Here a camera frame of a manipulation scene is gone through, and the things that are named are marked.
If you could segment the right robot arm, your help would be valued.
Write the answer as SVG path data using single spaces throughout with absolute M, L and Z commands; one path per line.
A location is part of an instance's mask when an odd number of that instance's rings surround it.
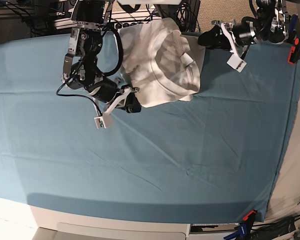
M 99 102 L 105 104 L 106 111 L 113 107 L 127 113 L 139 113 L 142 109 L 135 96 L 139 91 L 137 87 L 129 84 L 119 87 L 119 80 L 109 79 L 119 71 L 124 58 L 121 37 L 111 24 L 112 9 L 111 0 L 76 1 L 70 19 L 77 25 L 71 29 L 61 76 L 62 87 L 86 91 L 87 94 L 80 97 L 92 102 L 99 117 L 103 116 Z M 107 32 L 113 33 L 118 52 L 117 64 L 108 72 L 97 66 Z

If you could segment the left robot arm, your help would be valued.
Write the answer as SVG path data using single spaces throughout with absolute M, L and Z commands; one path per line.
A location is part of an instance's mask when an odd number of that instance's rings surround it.
M 242 48 L 239 57 L 243 60 L 251 45 L 266 41 L 280 45 L 294 35 L 285 0 L 250 0 L 249 7 L 253 16 L 245 16 L 241 22 L 212 21 L 213 28 L 198 37 L 198 44 L 232 53 Z

